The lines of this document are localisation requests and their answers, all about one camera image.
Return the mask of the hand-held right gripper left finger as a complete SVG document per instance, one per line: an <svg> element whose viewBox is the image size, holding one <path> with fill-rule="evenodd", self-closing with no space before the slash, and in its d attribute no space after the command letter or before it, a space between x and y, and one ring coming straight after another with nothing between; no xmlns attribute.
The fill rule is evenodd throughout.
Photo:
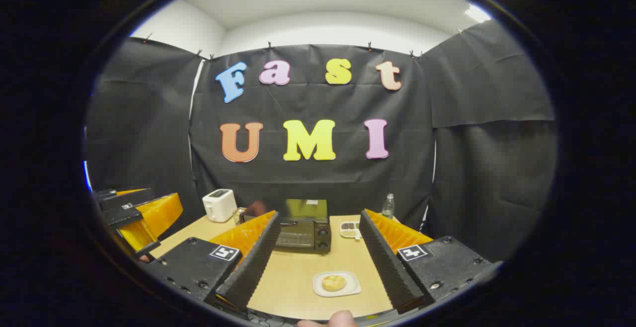
<svg viewBox="0 0 636 327"><path fill-rule="evenodd" d="M211 240L189 237L145 264L145 272L189 300L243 313L275 248L280 221L271 211Z"/></svg>

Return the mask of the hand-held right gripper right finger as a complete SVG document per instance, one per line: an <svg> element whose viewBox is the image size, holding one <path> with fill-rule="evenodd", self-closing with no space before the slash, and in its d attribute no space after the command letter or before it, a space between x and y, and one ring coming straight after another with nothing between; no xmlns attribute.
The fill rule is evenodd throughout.
<svg viewBox="0 0 636 327"><path fill-rule="evenodd" d="M360 231L392 307L400 314L448 300L501 266L459 239L432 239L368 209Z"/></svg>

